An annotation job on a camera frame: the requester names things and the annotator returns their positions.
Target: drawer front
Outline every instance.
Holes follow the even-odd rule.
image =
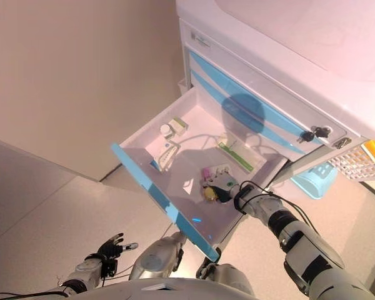
[[[209,259],[215,261],[219,254],[197,231],[197,229],[188,221],[183,214],[172,204],[171,200],[152,182],[152,180],[143,172],[138,164],[127,154],[126,150],[118,144],[113,144],[111,149],[117,155],[119,160],[138,182],[167,214],[170,220],[195,244]]]
[[[199,57],[204,58],[302,130],[310,131],[314,126],[329,128],[331,130],[329,136],[319,139],[320,143],[331,147],[345,136],[349,138],[358,136],[338,120],[320,111],[310,99],[302,98],[184,21],[181,21],[181,36],[185,47],[199,54]],[[187,68],[191,68],[190,64],[191,61],[186,60]]]
[[[193,85],[202,89],[236,121],[249,129],[247,132],[236,131],[233,129],[234,123],[229,124],[229,129],[244,141],[251,134],[266,138],[273,149],[292,161],[322,144],[318,138],[311,142],[299,142],[301,134],[305,132],[301,126],[193,51],[189,51],[189,67]]]

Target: white drawer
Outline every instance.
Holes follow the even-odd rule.
[[[168,171],[159,172],[150,163],[164,144],[159,128],[178,116],[189,127],[172,140],[180,149]],[[112,150],[180,230],[213,261],[216,247],[240,220],[242,214],[227,203],[208,202],[203,196],[202,169],[228,163],[232,175],[242,182],[253,180],[266,186],[287,159],[272,147],[268,139],[252,132],[247,146],[253,148],[266,163],[258,172],[247,173],[216,146],[216,139],[225,132],[247,132],[200,87],[190,89],[154,119]]]

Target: white wire basket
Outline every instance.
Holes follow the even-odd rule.
[[[329,162],[351,180],[375,180],[375,157],[365,145],[354,147]]]

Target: tiled floor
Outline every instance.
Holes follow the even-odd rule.
[[[375,197],[342,176],[319,201],[289,181],[275,189],[302,206],[347,270],[370,286],[375,278]],[[169,223],[122,167],[100,184],[0,146],[0,291],[52,288],[118,232],[126,234],[126,242],[139,243],[119,260],[119,269],[126,268]],[[189,242],[184,251],[173,276],[193,277],[203,255]],[[259,299],[306,299],[286,275],[283,261],[275,237],[248,218],[221,259],[247,275]]]

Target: wire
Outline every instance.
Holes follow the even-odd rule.
[[[16,294],[14,292],[0,292],[0,295],[22,296],[22,294]]]
[[[276,196],[277,198],[279,198],[280,200],[283,200],[285,201],[286,203],[288,203],[290,206],[292,206],[299,214],[300,216],[304,219],[304,222],[306,222],[306,219],[308,220],[308,222],[306,222],[306,224],[310,227],[312,227],[312,229],[319,235],[319,232],[317,231],[317,229],[315,228],[313,222],[311,222],[310,218],[307,216],[306,212],[300,207],[298,206],[297,204],[294,204],[293,202],[291,201],[288,201],[286,200],[285,198],[279,196],[279,195],[276,195],[274,194],[273,192],[271,193],[272,195]]]
[[[311,222],[311,220],[310,220],[310,218],[308,217],[308,215],[306,214],[306,212],[304,212],[304,210],[303,210],[300,206],[298,206],[297,204],[295,204],[295,203],[293,203],[293,202],[291,202],[291,201],[286,200],[285,198],[283,198],[283,197],[281,197],[281,196],[279,196],[279,195],[277,195],[277,194],[274,194],[273,192],[269,192],[269,191],[263,189],[261,186],[259,186],[259,185],[256,184],[255,182],[252,182],[251,180],[245,180],[245,181],[243,181],[243,182],[240,184],[239,190],[241,190],[241,189],[243,188],[243,184],[245,184],[245,183],[251,183],[251,184],[253,184],[254,186],[256,186],[257,188],[259,188],[260,190],[262,190],[263,192],[265,192],[265,194],[268,194],[268,195],[270,195],[270,196],[275,196],[275,197],[279,198],[280,200],[282,200],[282,201],[288,203],[292,208],[294,208],[294,209],[299,213],[299,215],[301,216],[302,220],[303,220],[308,226],[310,226],[310,227],[311,227],[311,228],[312,228],[317,234],[319,234],[318,231],[317,231],[317,229],[315,228],[313,222]],[[256,197],[263,196],[263,195],[265,195],[265,194],[258,194],[258,195],[256,195],[256,196],[254,196],[254,197],[248,199],[248,200],[243,204],[243,206],[240,208],[240,210],[242,211],[242,210],[246,207],[246,205],[249,204],[249,201],[255,199]]]
[[[260,190],[262,190],[263,192],[265,193],[268,193],[265,189],[263,189],[261,186],[259,186],[258,184],[256,184],[255,182],[252,182],[251,180],[245,180],[243,181],[241,184],[240,184],[240,187],[239,187],[239,190],[241,191],[242,187],[243,187],[243,184],[245,183],[251,183],[253,185],[255,185],[257,188],[259,188]]]
[[[118,279],[118,278],[122,278],[122,277],[126,277],[126,276],[129,276],[130,274],[126,274],[126,275],[122,275],[122,276],[118,276],[118,277],[112,277],[112,278],[107,278],[106,280],[113,280],[113,279]]]
[[[131,269],[133,266],[134,266],[134,265],[127,267],[125,270],[122,270],[122,271],[116,273],[114,276],[117,276],[117,275],[122,274],[123,272],[126,272],[127,270]]]
[[[35,292],[34,294],[18,294],[17,296],[14,296],[14,297],[0,298],[0,300],[12,300],[12,299],[46,296],[46,295],[60,295],[60,296],[64,296],[65,298],[68,297],[68,294],[66,294],[65,292],[53,291],[53,292]]]
[[[172,225],[173,225],[173,223],[171,223],[171,224],[167,227],[167,229],[164,231],[164,233],[162,234],[162,236],[160,237],[160,239],[162,239],[162,238],[167,234],[167,232],[170,230],[170,228],[172,227]],[[117,276],[117,275],[122,274],[123,272],[126,272],[127,270],[131,269],[133,266],[134,266],[134,265],[127,267],[126,269],[124,269],[124,270],[122,270],[122,271],[116,273],[114,276]]]
[[[254,197],[251,197],[249,200],[247,200],[247,201],[243,204],[242,207],[240,207],[240,210],[242,211],[242,210],[246,207],[246,205],[249,204],[249,202],[250,202],[251,200],[253,200],[253,199],[255,199],[255,198],[259,197],[259,196],[263,196],[263,195],[264,195],[264,194],[258,194],[258,195],[255,195]]]
[[[167,229],[164,231],[164,233],[162,234],[162,236],[160,237],[160,239],[162,239],[162,238],[167,234],[167,232],[169,231],[169,228],[171,228],[172,225],[173,225],[173,224],[171,223],[171,224],[167,227]]]

